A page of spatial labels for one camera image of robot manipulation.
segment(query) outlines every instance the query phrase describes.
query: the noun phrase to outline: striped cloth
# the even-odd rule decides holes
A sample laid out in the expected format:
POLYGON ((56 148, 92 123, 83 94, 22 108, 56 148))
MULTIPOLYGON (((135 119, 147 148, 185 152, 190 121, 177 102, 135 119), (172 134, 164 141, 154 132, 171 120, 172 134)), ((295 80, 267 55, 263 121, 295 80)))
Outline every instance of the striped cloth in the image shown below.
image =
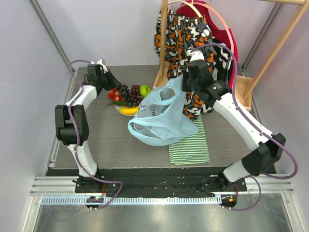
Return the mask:
POLYGON ((185 165, 211 161, 202 116, 192 122, 198 127, 198 132, 169 145, 170 163, 185 165))

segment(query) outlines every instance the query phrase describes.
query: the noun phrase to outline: green apple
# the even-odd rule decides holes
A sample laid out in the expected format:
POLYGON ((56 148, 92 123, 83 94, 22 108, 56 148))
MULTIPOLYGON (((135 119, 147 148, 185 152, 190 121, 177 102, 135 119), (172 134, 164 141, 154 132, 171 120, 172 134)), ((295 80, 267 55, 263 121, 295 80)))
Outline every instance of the green apple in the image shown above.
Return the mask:
POLYGON ((140 87, 140 94, 145 98, 148 93, 150 93, 151 88, 149 86, 141 86, 140 87))

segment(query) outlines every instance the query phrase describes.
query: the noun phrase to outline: hanging clothes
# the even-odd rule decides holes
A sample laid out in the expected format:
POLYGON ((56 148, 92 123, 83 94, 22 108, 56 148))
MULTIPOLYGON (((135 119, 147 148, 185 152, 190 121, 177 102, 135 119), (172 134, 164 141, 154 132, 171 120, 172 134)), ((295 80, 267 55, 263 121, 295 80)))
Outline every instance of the hanging clothes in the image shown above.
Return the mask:
MULTIPOLYGON (((160 56, 161 43, 161 12, 159 13, 155 36, 154 49, 160 56)), ((186 52, 198 46, 212 43, 211 30, 205 17, 186 17, 178 15, 173 11, 168 12, 166 28, 166 51, 165 61, 169 62, 168 79, 176 78, 183 72, 187 72, 187 66, 190 57, 186 52)), ((212 46, 201 49, 205 61, 209 64, 209 70, 213 70, 213 52, 212 46)), ((190 119, 195 119, 202 112, 207 111, 207 106, 194 92, 187 92, 186 103, 183 113, 190 119)))
MULTIPOLYGON (((194 2, 205 4, 204 1, 194 0, 194 2)), ((231 49, 230 40, 228 38, 226 30, 220 30, 215 23, 212 21, 211 16, 209 14, 209 10, 201 5, 194 4, 197 10, 201 13, 201 15, 205 16, 206 21, 211 29, 212 40, 214 43, 223 44, 231 49)), ((187 5, 184 5, 177 9, 176 13, 180 15, 184 15, 186 17, 194 17, 196 13, 187 5)), ((236 61, 238 62, 238 49, 235 38, 233 36, 233 32, 229 29, 229 32, 232 36, 233 44, 234 44, 234 55, 236 61)), ((214 80, 223 80, 225 81, 231 88, 233 86, 233 81, 235 74, 235 67, 233 67, 233 62, 231 55, 221 47, 214 47, 214 68, 212 72, 212 76, 214 80)))

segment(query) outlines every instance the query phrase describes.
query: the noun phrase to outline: plate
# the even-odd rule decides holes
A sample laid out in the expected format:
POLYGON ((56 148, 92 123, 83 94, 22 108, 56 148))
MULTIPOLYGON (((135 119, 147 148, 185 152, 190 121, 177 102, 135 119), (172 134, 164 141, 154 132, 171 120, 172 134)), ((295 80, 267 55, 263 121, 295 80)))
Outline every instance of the plate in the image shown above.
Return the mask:
POLYGON ((121 113, 119 110, 125 108, 124 106, 118 106, 118 105, 114 105, 115 109, 118 111, 118 113, 124 115, 124 116, 130 116, 130 117, 134 117, 134 115, 125 115, 123 113, 121 113))

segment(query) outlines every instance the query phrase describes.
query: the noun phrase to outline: wooden clothing rack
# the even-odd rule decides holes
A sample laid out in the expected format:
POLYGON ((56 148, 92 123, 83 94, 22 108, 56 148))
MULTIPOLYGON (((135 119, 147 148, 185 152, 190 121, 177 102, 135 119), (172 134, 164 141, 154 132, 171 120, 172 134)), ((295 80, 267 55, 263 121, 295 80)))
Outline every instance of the wooden clothing rack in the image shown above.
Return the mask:
MULTIPOLYGON (((247 110, 251 110, 252 107, 252 91, 254 87, 257 85, 276 54, 279 52, 280 48, 284 44, 285 40, 290 35, 293 28, 299 22, 300 18, 303 16, 307 8, 309 7, 309 0, 263 0, 269 2, 278 2, 285 4, 295 4, 298 7, 295 9, 293 15, 291 16, 289 22, 285 26, 283 32, 277 39, 275 45, 271 49, 269 55, 263 62, 257 74, 254 78, 238 76, 237 84, 236 84, 236 97, 240 101, 242 105, 245 106, 247 110)), ((163 20, 167 18, 167 10, 168 10, 168 0, 162 0, 162 19, 161 19, 161 28, 166 28, 167 21, 163 20)), ((166 45, 166 33, 165 30, 161 30, 161 44, 160 44, 160 69, 158 75, 154 81, 153 88, 164 86, 167 81, 167 72, 169 67, 169 62, 165 61, 165 45, 166 45)))

